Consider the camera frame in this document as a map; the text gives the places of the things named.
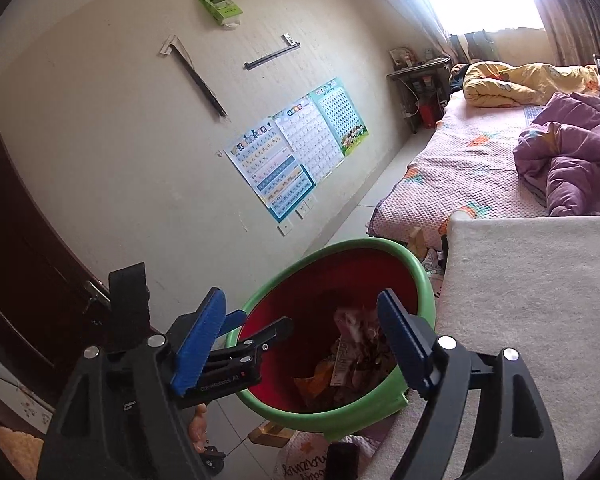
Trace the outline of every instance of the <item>educational poster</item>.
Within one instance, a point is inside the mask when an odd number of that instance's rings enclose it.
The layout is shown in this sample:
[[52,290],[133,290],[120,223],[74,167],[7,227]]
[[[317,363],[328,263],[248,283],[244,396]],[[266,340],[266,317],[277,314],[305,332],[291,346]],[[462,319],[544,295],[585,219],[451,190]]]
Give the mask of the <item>educational poster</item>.
[[316,184],[344,160],[340,145],[308,95],[275,114],[273,120]]
[[324,116],[342,152],[349,155],[368,135],[368,130],[340,79],[332,79],[309,96]]
[[282,222],[315,187],[271,118],[240,136],[225,153],[277,222]]

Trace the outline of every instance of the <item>trash can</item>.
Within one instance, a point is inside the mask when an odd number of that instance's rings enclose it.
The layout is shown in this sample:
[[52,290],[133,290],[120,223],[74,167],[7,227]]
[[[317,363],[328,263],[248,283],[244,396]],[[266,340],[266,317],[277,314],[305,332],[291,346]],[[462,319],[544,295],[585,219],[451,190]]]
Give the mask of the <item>trash can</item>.
[[333,314],[341,304],[375,308],[378,294],[392,288],[410,314],[433,327],[433,290],[418,259],[382,238],[333,244],[299,260],[258,290],[242,308],[248,318],[232,331],[226,346],[248,338],[281,316],[294,321],[293,335],[262,355],[260,384],[237,395],[259,415],[292,430],[323,433],[339,440],[401,410],[407,386],[400,369],[362,398],[334,410],[306,413],[294,378],[310,377],[330,354],[340,333]]

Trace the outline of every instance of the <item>wooden block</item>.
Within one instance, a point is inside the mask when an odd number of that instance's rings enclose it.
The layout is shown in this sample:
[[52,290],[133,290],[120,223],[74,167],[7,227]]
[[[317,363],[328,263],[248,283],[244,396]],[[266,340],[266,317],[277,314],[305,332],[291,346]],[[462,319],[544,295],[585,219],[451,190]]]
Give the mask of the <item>wooden block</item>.
[[289,439],[294,436],[294,433],[294,430],[267,421],[251,431],[249,440],[261,446],[285,447]]
[[409,233],[408,240],[407,249],[415,254],[416,258],[420,261],[424,260],[427,256],[427,245],[424,241],[422,229],[419,227],[413,228]]

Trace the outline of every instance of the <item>blue gripper pad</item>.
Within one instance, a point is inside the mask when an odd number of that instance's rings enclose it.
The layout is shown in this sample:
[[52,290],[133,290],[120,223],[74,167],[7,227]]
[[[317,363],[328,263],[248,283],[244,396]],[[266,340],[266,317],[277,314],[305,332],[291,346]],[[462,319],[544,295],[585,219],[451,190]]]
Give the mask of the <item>blue gripper pad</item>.
[[226,299],[219,288],[212,288],[196,311],[196,319],[176,354],[176,373],[171,387],[178,396],[196,385],[209,352],[224,324]]
[[439,380],[432,359],[436,333],[425,319],[409,314],[390,288],[378,295],[378,321],[407,386],[428,396]]
[[224,323],[222,323],[222,328],[220,329],[220,333],[218,337],[224,335],[226,333],[231,332],[231,330],[235,330],[239,326],[242,326],[247,321],[247,313],[243,310],[234,310],[230,314],[227,314],[224,318]]

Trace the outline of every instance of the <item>yellow blanket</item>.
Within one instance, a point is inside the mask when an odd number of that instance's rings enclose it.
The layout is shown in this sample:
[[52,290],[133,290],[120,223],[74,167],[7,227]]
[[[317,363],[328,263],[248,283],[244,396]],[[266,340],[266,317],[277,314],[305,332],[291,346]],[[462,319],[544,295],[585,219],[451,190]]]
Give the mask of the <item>yellow blanket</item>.
[[24,480],[36,480],[43,441],[0,425],[0,449]]
[[462,89],[472,106],[511,108],[545,105],[556,92],[598,95],[600,83],[595,65],[555,67],[531,63],[513,67],[487,61],[469,67]]

